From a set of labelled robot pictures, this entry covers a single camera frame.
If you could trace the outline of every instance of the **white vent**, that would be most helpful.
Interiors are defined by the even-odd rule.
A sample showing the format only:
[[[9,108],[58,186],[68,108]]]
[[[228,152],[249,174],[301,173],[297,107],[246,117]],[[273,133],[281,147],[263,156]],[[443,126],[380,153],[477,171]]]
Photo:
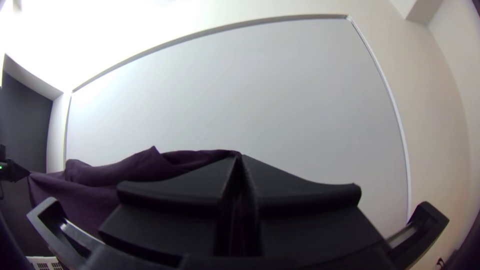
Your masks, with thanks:
[[[35,270],[64,270],[57,257],[26,257]]]

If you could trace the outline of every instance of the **black cable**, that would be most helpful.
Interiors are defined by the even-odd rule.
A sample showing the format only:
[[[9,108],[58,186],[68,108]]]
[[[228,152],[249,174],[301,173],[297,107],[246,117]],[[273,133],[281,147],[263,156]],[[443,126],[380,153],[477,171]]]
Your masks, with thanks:
[[[1,191],[0,200],[3,200],[4,199],[4,188],[2,187],[2,181],[0,181],[0,191]]]

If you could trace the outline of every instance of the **white wall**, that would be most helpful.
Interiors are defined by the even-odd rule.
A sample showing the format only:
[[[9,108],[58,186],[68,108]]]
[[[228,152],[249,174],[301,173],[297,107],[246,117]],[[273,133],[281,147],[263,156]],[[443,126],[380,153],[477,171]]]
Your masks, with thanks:
[[[465,109],[471,200],[462,241],[480,209],[480,16],[471,0],[444,0],[428,27],[450,65]]]
[[[52,104],[46,141],[46,172],[64,170],[64,141],[71,93],[57,97]]]
[[[24,1],[25,12],[30,1]],[[414,268],[433,269],[439,256],[447,257],[458,246],[464,221],[470,218],[470,154],[462,102],[429,30],[405,21],[389,1],[177,0],[136,6],[130,1],[115,1],[112,6],[82,1],[85,7],[69,7],[71,12],[52,12],[66,5],[53,2],[38,2],[37,8],[44,11],[36,15],[38,19],[19,23],[25,37],[18,37],[22,47],[12,53],[19,64],[60,90],[71,90],[143,50],[201,30],[273,16],[350,14],[398,106],[409,152],[412,205],[429,201],[450,218],[437,243]],[[45,42],[31,44],[26,37]],[[64,132],[58,128],[49,133],[59,135],[58,151],[50,152],[56,160],[63,161]]]
[[[400,15],[406,19],[417,0],[390,0]]]

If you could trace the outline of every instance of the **purple fabric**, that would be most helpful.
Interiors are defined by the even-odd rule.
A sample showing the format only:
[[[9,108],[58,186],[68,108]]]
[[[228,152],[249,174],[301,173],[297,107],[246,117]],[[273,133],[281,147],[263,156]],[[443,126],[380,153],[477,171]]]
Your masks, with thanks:
[[[105,166],[70,159],[65,171],[31,173],[30,201],[35,207],[48,197],[56,198],[70,221],[98,237],[99,226],[119,205],[115,188],[118,183],[166,180],[237,154],[230,150],[159,153],[153,146]]]

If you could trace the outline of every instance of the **black device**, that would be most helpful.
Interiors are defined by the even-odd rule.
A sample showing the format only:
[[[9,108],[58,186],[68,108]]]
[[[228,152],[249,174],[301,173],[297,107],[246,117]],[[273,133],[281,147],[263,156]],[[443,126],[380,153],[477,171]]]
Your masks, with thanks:
[[[7,158],[7,147],[0,144],[0,200],[4,198],[1,181],[17,182],[29,175],[29,170]]]
[[[124,181],[101,239],[48,198],[27,216],[78,270],[404,270],[449,222],[428,202],[384,239],[357,207],[355,184],[301,179],[231,156],[157,182]]]

